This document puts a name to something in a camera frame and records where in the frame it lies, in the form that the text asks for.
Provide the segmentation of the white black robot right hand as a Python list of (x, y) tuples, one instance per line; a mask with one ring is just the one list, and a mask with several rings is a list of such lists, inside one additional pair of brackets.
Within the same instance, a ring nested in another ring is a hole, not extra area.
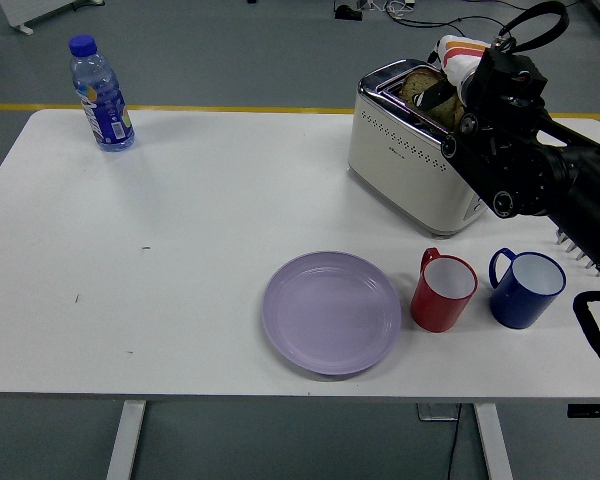
[(433, 58), (439, 60), (442, 78), (415, 94), (414, 105), (422, 111), (430, 111), (456, 95), (462, 106), (467, 107), (469, 86), (489, 47), (489, 43), (467, 37), (442, 37), (432, 52)]

